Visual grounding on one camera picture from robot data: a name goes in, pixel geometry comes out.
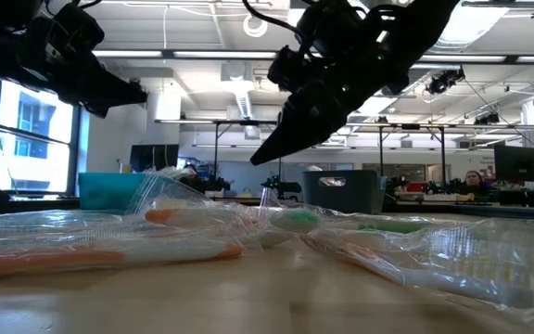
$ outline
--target person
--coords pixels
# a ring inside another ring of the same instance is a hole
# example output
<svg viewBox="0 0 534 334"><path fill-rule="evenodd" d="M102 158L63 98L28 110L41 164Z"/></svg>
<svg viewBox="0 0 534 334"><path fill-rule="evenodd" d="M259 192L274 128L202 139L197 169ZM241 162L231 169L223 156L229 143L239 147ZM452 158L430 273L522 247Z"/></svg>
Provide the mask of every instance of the person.
<svg viewBox="0 0 534 334"><path fill-rule="evenodd" d="M189 174L179 180L183 185L192 187L201 194L205 194L205 182L197 175L197 168L193 164L187 164L184 170L188 169Z"/></svg>
<svg viewBox="0 0 534 334"><path fill-rule="evenodd" d="M469 171L464 177L464 185L461 187L461 195L487 195L488 188L483 183L483 177L477 171Z"/></svg>

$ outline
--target white ceiling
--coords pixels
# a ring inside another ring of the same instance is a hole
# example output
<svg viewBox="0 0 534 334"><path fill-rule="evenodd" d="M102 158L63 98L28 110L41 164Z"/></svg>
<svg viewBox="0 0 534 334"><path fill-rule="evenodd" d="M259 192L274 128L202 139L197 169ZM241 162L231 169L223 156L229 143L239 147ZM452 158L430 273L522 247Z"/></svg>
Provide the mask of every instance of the white ceiling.
<svg viewBox="0 0 534 334"><path fill-rule="evenodd" d="M55 12L67 1L54 1L51 6ZM289 0L271 1L273 9L261 9L267 15L285 19ZM204 6L187 6L185 9L209 15L210 9ZM239 50L278 50L284 45L297 47L291 32L269 25L267 33L253 38L243 31L244 16L218 17L217 22L209 16L200 16L175 8L166 9L166 34L163 32L165 7L138 7L117 4L102 4L88 9L106 33L105 41L99 46L103 49L119 48L166 48L169 49L239 49ZM244 8L215 9L218 15L247 14ZM533 11L511 10L509 15L531 14ZM223 43L220 42L221 31ZM468 46L466 53L494 54L534 54L534 19L503 18L491 30ZM224 92L220 87L221 66L224 61L210 60L105 60L116 71L124 68L171 68L180 78L183 89L190 99L183 104L183 112L188 118L208 111L224 115L228 105L235 105L233 94ZM270 63L252 62L253 69L268 69ZM466 65L467 80L487 102L501 101L501 114L508 121L519 120L519 101L531 97L527 94L513 93L513 90L528 90L534 82L534 66L482 66ZM149 90L159 90L162 79L143 79L142 84ZM511 92L504 88L510 85ZM275 85L264 80L255 83L256 90L250 92L253 105L281 106L287 98ZM396 112L388 115L391 122L424 122L430 116L435 122L458 122L465 113L474 111L486 103L466 83L459 83L448 94L426 103L422 97L423 86L415 87L407 96L400 98L392 107Z"/></svg>

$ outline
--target ceiling pipe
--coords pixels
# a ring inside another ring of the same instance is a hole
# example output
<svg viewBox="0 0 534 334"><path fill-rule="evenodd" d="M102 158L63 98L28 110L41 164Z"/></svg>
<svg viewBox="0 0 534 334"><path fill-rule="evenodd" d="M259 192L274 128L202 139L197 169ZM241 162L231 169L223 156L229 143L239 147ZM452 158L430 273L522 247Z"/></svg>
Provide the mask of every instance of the ceiling pipe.
<svg viewBox="0 0 534 334"><path fill-rule="evenodd" d="M238 124L241 125L248 125L248 123L256 123L256 124L277 124L277 121L272 120L155 120L154 122L157 123L167 123L167 124ZM344 126L357 126L357 127L367 127L367 128L380 128L382 127L390 127L390 128L403 128L403 131L409 131L409 130L419 130L419 129L439 129L444 128L445 130L448 129L502 129L502 130L512 130L512 129L518 129L518 130L534 130L534 125L528 125L528 124L521 124L521 125L502 125L502 124L455 124L455 123L412 123L412 122L405 122L405 123L375 123L375 122L369 122L369 123L352 123L348 122Z"/></svg>
<svg viewBox="0 0 534 334"><path fill-rule="evenodd" d="M486 148L489 145L498 144L498 143L501 143L502 141L515 140L515 139L518 139L518 138L522 138L522 135L513 135L513 136L508 137L508 138L490 141L489 143L477 144L477 145L473 146L473 148Z"/></svg>
<svg viewBox="0 0 534 334"><path fill-rule="evenodd" d="M82 0L83 4L89 4L94 0ZM253 2L250 1L255 8L270 9L273 8L271 2ZM208 5L215 5L218 8L245 8L242 2L230 3L221 1L186 1L186 0L170 0L170 1L129 1L129 0L102 0L101 4L106 5L124 5L124 6L188 6L188 7L207 7Z"/></svg>
<svg viewBox="0 0 534 334"><path fill-rule="evenodd" d="M218 21L218 17L215 14L215 5L210 4L210 13L211 18L213 20L213 25L215 26L215 31L218 33L218 39L220 40L220 45L223 49L226 48L226 42L223 40L223 33L222 28L220 28L220 22Z"/></svg>

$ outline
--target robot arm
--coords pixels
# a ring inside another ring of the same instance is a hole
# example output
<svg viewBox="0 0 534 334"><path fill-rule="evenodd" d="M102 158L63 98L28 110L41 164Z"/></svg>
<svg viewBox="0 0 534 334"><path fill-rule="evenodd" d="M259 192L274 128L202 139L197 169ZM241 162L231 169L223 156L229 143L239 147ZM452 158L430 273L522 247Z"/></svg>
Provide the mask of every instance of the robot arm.
<svg viewBox="0 0 534 334"><path fill-rule="evenodd" d="M36 17L43 0L0 0L0 79L84 106L99 117L120 105L143 103L147 94L106 71L92 50L104 39L79 1L52 19Z"/></svg>
<svg viewBox="0 0 534 334"><path fill-rule="evenodd" d="M409 69L439 39L458 3L381 5L361 19L346 0L321 0L306 9L297 28L266 19L294 31L300 49L282 48L269 70L269 79L291 96L280 125L250 161L258 165L318 145L378 90L399 94L409 83ZM382 32L388 34L378 43ZM311 47L320 58L310 54Z"/></svg>

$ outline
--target table surface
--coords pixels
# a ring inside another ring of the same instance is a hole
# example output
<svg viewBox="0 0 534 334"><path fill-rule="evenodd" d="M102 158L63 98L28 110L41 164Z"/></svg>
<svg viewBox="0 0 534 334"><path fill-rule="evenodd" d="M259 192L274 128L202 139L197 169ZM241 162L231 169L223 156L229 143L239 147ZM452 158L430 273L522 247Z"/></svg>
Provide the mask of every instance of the table surface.
<svg viewBox="0 0 534 334"><path fill-rule="evenodd" d="M165 332L515 330L487 313L448 304L335 261L299 240L221 262L0 279L0 334Z"/></svg>

